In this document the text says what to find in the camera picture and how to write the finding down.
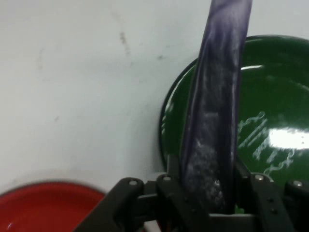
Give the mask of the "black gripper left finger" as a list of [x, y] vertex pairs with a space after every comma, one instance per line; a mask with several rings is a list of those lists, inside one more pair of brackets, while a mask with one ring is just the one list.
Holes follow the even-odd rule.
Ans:
[[167, 173], [155, 181], [126, 177], [74, 229], [76, 232], [137, 232], [156, 220], [163, 232], [204, 232], [209, 214], [183, 190], [179, 159], [168, 155]]

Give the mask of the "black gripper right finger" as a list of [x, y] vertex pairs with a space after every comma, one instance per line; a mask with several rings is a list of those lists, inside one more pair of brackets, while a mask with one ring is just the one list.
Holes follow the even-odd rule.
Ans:
[[309, 182], [292, 179], [279, 188], [273, 179], [252, 173], [235, 161], [237, 206], [259, 222], [261, 232], [307, 232], [309, 230]]

